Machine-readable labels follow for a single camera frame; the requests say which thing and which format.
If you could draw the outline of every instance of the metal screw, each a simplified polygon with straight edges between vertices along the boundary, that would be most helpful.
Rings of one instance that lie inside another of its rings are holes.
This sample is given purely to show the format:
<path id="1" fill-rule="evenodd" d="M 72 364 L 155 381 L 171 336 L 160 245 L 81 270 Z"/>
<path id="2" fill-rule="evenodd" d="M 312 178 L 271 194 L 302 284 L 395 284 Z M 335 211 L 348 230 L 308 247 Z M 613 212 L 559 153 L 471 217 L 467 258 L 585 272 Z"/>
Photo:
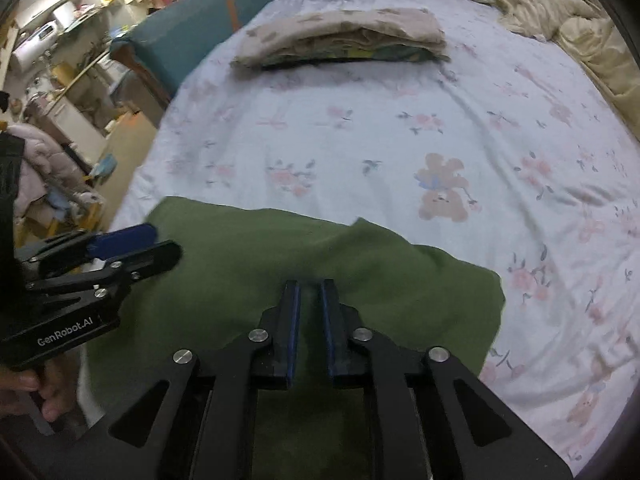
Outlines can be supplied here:
<path id="1" fill-rule="evenodd" d="M 263 341 L 267 341 L 269 337 L 269 332 L 263 330 L 261 328 L 254 328 L 249 332 L 249 339 L 254 343 L 261 343 Z"/>
<path id="2" fill-rule="evenodd" d="M 193 353 L 191 350 L 178 350 L 174 354 L 174 363 L 179 365 L 185 365 L 193 359 Z"/>
<path id="3" fill-rule="evenodd" d="M 437 363 L 443 363 L 447 359 L 449 359 L 450 353 L 449 350 L 443 348 L 442 346 L 434 346 L 431 350 L 429 350 L 429 359 L 432 361 L 436 361 Z"/>
<path id="4" fill-rule="evenodd" d="M 361 327 L 354 330 L 351 336 L 358 341 L 369 341 L 373 337 L 373 332 L 368 328 Z"/>

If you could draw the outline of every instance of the green cloth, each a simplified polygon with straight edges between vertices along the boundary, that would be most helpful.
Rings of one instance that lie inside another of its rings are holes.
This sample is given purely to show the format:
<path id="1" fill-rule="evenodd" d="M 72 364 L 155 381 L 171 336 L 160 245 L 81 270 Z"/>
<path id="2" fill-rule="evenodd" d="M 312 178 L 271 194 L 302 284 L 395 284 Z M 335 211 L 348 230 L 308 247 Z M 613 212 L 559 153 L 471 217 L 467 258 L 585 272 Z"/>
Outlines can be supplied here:
<path id="1" fill-rule="evenodd" d="M 369 477 L 362 393 L 328 386 L 313 283 L 333 278 L 367 326 L 401 346 L 445 346 L 475 373 L 500 325 L 504 296 L 494 272 L 364 220 L 345 226 L 174 197 L 148 221 L 184 256 L 134 286 L 121 327 L 88 345 L 92 390 L 107 409 L 177 349 L 219 348 L 255 328 L 285 280 L 307 284 L 294 387 L 258 396 L 256 480 Z"/>

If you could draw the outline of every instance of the pink puffer jacket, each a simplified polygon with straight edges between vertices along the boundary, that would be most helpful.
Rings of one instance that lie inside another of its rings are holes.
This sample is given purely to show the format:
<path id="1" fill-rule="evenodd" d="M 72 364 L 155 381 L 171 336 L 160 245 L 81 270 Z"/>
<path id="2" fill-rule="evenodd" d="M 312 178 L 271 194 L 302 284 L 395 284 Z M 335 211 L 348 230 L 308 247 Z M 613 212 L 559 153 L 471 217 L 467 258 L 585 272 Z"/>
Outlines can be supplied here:
<path id="1" fill-rule="evenodd" d="M 20 189 L 14 202 L 15 217 L 24 216 L 32 202 L 47 194 L 38 172 L 56 178 L 70 190 L 82 185 L 80 168 L 45 132 L 30 124 L 13 124 L 7 128 L 7 133 L 25 140 Z"/>

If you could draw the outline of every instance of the white floral bed sheet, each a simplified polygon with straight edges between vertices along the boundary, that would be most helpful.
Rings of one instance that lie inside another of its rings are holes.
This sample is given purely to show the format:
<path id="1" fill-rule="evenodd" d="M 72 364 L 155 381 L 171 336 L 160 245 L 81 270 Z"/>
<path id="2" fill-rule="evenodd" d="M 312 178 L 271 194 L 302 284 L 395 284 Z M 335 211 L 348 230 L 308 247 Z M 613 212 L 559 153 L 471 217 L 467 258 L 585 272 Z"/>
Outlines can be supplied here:
<path id="1" fill-rule="evenodd" d="M 560 48 L 469 0 L 275 0 L 249 28 L 393 6 L 433 12 L 451 62 L 238 76 L 241 31 L 182 85 L 112 228 L 178 195 L 363 217 L 493 269 L 507 303 L 481 379 L 577 473 L 638 377 L 638 142 Z"/>

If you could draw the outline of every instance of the white cloth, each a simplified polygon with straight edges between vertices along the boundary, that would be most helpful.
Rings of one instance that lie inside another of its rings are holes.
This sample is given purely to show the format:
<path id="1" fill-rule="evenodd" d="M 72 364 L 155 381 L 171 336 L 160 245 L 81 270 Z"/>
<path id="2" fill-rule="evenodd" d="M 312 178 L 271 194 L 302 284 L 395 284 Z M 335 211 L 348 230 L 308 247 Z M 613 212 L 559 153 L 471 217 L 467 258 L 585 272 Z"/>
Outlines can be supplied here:
<path id="1" fill-rule="evenodd" d="M 577 473 L 637 382 L 638 142 L 557 45 L 469 0 L 275 0 L 247 28 L 394 6 L 433 12 L 452 62 L 239 76 L 242 30 L 183 83 L 113 228 L 179 195 L 363 217 L 495 270 L 507 304 L 481 378 Z"/>

